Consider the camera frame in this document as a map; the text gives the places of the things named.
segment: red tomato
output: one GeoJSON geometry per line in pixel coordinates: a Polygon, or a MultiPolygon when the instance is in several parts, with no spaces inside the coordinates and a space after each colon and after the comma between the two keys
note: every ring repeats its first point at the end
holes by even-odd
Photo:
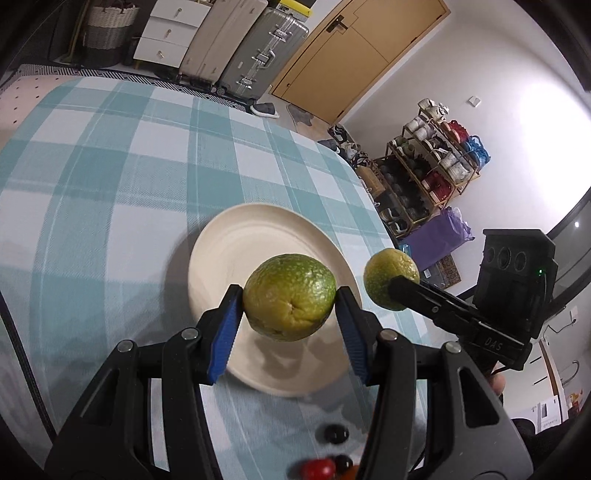
{"type": "Polygon", "coordinates": [[[359,465],[353,465],[349,470],[343,473],[343,475],[340,477],[340,480],[355,480],[357,470],[359,470],[359,465]]]}
{"type": "Polygon", "coordinates": [[[301,468],[303,480],[330,480],[335,473],[336,465],[330,458],[310,460],[301,468]]]}

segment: teal and white plaid tablecloth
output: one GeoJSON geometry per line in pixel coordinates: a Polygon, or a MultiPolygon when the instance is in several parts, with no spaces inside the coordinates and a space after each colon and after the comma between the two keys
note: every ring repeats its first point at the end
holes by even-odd
{"type": "MultiPolygon", "coordinates": [[[[35,107],[0,153],[0,290],[56,427],[119,340],[162,342],[195,323],[187,300],[192,246],[211,218],[245,202],[310,219],[343,252],[364,308],[427,342],[422,317],[381,310],[365,293],[365,263],[392,244],[334,152],[185,93],[72,80],[35,107]]],[[[0,338],[0,413],[42,460],[47,439],[3,328],[0,338]]],[[[259,393],[226,374],[203,398],[232,480],[285,478],[295,462],[328,453],[359,459],[374,400],[352,374],[299,399],[259,393]],[[321,445],[315,434],[326,422],[347,425],[350,440],[321,445]]],[[[423,389],[417,404],[424,425],[423,389]]]]}

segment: door frame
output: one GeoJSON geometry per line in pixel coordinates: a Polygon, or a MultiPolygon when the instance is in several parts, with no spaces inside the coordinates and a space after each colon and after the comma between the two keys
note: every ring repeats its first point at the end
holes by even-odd
{"type": "MultiPolygon", "coordinates": [[[[273,80],[272,83],[272,89],[271,89],[271,93],[275,94],[275,92],[279,89],[281,82],[283,82],[285,76],[287,75],[287,73],[291,70],[291,68],[296,64],[296,62],[300,59],[300,57],[304,54],[304,52],[308,49],[308,47],[310,47],[312,45],[312,43],[316,40],[316,38],[318,38],[318,36],[329,26],[329,24],[335,19],[335,17],[337,17],[337,15],[339,15],[339,13],[341,12],[341,10],[343,10],[345,7],[347,7],[351,2],[353,2],[355,0],[341,0],[331,11],[330,13],[324,17],[324,19],[322,20],[322,22],[320,22],[316,28],[313,30],[313,32],[308,35],[308,37],[306,38],[306,40],[304,41],[304,43],[302,44],[302,46],[298,49],[298,51],[295,53],[295,55],[292,56],[292,58],[290,58],[290,60],[287,62],[287,64],[285,65],[285,67],[283,67],[283,69],[279,72],[279,75],[277,75],[277,77],[275,78],[275,80],[273,80]]],[[[393,59],[393,61],[391,61],[388,65],[386,65],[386,67],[382,70],[382,72],[380,72],[380,74],[374,78],[371,83],[369,85],[367,85],[367,87],[356,97],[354,98],[354,100],[347,105],[347,107],[345,108],[345,110],[343,110],[341,112],[341,114],[337,117],[337,119],[335,120],[335,123],[338,123],[341,121],[341,119],[347,115],[347,113],[349,113],[349,111],[355,106],[355,104],[357,102],[359,102],[362,97],[384,76],[386,75],[386,73],[388,73],[388,71],[394,66],[396,65],[410,50],[412,50],[417,43],[419,43],[424,37],[426,37],[431,30],[433,30],[436,26],[438,26],[442,21],[444,21],[451,13],[451,10],[449,10],[449,7],[446,5],[446,3],[444,2],[444,0],[439,0],[439,3],[442,5],[442,7],[444,8],[445,12],[443,13],[443,15],[441,15],[437,20],[435,20],[435,22],[433,22],[433,24],[426,29],[421,35],[419,35],[407,48],[404,49],[404,51],[398,55],[395,59],[393,59]]],[[[284,92],[281,92],[281,94],[277,94],[276,96],[279,98],[282,98],[280,95],[283,95],[284,92]]]]}

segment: door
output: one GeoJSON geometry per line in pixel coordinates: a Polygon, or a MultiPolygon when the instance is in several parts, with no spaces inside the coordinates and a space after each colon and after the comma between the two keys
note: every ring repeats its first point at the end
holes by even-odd
{"type": "Polygon", "coordinates": [[[333,123],[447,13],[441,0],[352,0],[273,94],[333,123]]]}

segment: beige plate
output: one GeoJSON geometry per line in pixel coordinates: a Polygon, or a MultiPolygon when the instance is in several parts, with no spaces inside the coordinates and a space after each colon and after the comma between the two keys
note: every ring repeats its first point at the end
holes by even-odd
{"type": "MultiPolygon", "coordinates": [[[[217,215],[195,243],[189,262],[189,300],[195,317],[219,306],[230,284],[243,287],[261,263],[286,253],[320,260],[335,275],[337,286],[351,287],[361,304],[355,276],[328,236],[290,210],[247,203],[217,215]]],[[[244,316],[228,361],[228,371],[247,385],[283,397],[317,391],[348,368],[334,311],[316,333],[297,342],[263,337],[244,316]]]]}

